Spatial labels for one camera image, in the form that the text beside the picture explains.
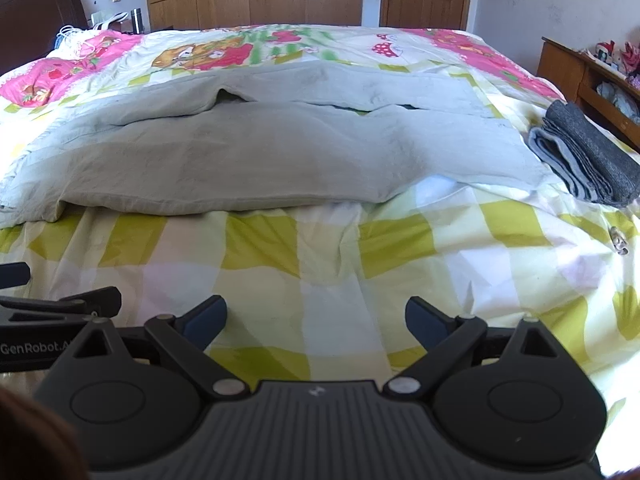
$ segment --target gray fabric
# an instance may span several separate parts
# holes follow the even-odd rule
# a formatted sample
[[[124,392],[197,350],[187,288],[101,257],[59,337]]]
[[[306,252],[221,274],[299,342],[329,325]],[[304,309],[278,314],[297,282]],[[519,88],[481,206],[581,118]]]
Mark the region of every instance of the gray fabric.
[[[0,226],[53,221],[64,203],[178,215],[385,202],[430,174],[527,190],[556,179],[465,80],[443,92],[431,75],[296,69],[255,71],[270,78],[255,87],[251,69],[185,78],[57,127],[8,180]],[[252,102],[216,102],[220,88]],[[468,113],[439,110],[449,98]]]
[[[555,101],[528,144],[587,202],[624,207],[640,196],[640,165],[607,139],[575,104]]]

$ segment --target bed sheet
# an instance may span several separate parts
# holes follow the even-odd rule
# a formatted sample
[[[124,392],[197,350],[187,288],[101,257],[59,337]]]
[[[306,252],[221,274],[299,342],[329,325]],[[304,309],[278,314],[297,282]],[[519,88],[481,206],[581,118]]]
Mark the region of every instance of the bed sheet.
[[[106,32],[78,50],[102,61],[80,72],[52,69],[53,53],[0,78],[3,173],[61,110],[81,114],[83,104],[115,94],[135,99],[139,88],[201,70],[325,59],[466,78],[523,135],[560,96],[480,38],[450,30],[270,25],[158,32],[135,42]],[[67,75],[64,88],[56,86]],[[579,202],[564,186],[526,193],[436,176],[379,205],[173,218],[69,207],[56,223],[1,230],[0,262],[31,266],[33,279],[16,296],[116,285],[120,325],[181,314],[221,294],[228,322],[207,352],[251,384],[385,381],[424,352],[404,326],[411,296],[494,326],[535,314],[590,374],[613,422],[640,392],[639,210]],[[628,255],[613,247],[612,226]],[[621,426],[611,424],[603,440],[605,472],[630,460],[611,444],[625,438]]]

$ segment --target bed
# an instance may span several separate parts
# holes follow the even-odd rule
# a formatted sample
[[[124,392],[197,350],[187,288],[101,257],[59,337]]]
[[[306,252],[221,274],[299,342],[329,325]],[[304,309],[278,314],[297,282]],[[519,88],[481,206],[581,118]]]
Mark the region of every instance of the bed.
[[[0,78],[0,173],[60,117],[80,116],[104,99],[133,101],[144,88],[202,72],[318,59],[462,79],[523,136],[561,97],[460,31],[85,32]],[[119,325],[181,314],[220,294],[230,315],[207,353],[253,385],[264,378],[382,383],[422,355],[404,326],[411,296],[494,326],[538,316],[606,400],[610,422],[598,453],[604,472],[613,473],[638,465],[631,431],[640,420],[639,212],[638,203],[617,210],[580,202],[559,184],[524,192],[430,176],[380,204],[171,217],[70,205],[57,222],[0,230],[0,262],[31,267],[33,279],[15,296],[117,286]],[[613,226],[628,242],[626,256],[613,246]],[[25,390],[34,377],[4,380]]]

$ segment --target thermos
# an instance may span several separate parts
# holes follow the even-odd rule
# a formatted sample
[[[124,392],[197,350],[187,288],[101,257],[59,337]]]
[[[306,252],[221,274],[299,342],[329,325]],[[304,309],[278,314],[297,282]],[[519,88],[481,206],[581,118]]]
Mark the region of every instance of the thermos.
[[[131,25],[134,34],[144,34],[145,24],[142,21],[142,9],[137,8],[131,11]]]

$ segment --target white logo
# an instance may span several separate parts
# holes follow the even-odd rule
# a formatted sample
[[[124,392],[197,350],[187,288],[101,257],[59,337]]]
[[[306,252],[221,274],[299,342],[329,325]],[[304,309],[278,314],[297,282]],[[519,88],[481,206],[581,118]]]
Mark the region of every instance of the white logo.
[[[314,397],[321,397],[326,393],[326,390],[322,386],[316,386],[315,388],[311,388],[309,390],[309,394]]]

